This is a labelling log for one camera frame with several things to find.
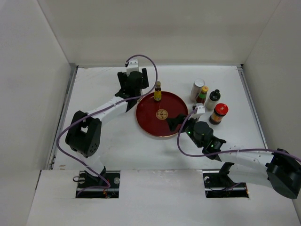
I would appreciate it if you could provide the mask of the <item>small yellow label sauce bottle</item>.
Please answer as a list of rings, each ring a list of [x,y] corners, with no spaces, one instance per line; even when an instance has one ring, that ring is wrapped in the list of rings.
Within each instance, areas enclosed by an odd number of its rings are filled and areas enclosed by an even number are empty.
[[[154,89],[154,100],[155,101],[160,101],[162,98],[161,94],[161,82],[157,81],[155,84],[155,89]]]

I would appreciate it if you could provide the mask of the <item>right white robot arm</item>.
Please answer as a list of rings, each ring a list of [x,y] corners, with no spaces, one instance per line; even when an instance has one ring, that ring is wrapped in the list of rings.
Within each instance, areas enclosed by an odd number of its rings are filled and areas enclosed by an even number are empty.
[[[233,182],[252,183],[274,189],[288,199],[296,199],[301,190],[301,160],[283,149],[249,148],[242,149],[227,145],[226,140],[214,135],[214,131],[204,121],[198,121],[189,115],[180,114],[167,118],[168,127],[179,134],[186,133],[201,154],[185,156],[223,163],[219,170],[218,181],[223,186]]]

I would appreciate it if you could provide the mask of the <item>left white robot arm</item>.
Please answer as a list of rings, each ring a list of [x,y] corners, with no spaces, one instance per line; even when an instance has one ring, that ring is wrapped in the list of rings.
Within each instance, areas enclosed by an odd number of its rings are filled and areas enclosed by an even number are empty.
[[[138,102],[137,97],[142,95],[142,90],[149,87],[147,69],[145,68],[141,71],[131,71],[130,74],[119,72],[117,76],[121,89],[109,102],[96,110],[100,111],[108,107],[110,109],[94,116],[88,116],[89,112],[77,111],[71,122],[75,123],[82,118],[84,120],[70,128],[65,138],[66,144],[89,167],[83,178],[86,182],[90,182],[91,186],[97,188],[107,186],[105,182],[106,169],[100,161],[100,155],[96,153],[100,146],[102,126],[131,110]]]

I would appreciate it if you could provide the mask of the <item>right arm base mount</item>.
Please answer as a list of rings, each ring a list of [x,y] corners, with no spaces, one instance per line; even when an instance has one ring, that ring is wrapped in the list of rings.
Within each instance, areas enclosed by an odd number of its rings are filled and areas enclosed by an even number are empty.
[[[206,198],[249,198],[246,183],[230,179],[232,165],[226,162],[220,169],[203,171]]]

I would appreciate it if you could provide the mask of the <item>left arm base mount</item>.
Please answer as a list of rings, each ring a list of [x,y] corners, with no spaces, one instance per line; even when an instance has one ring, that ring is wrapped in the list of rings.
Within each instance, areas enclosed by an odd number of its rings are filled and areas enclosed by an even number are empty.
[[[91,176],[87,171],[80,171],[78,176],[72,180],[77,183],[75,198],[78,199],[114,199],[119,198],[120,171],[107,171],[104,168],[101,176],[111,185],[110,188],[106,182],[99,177]]]

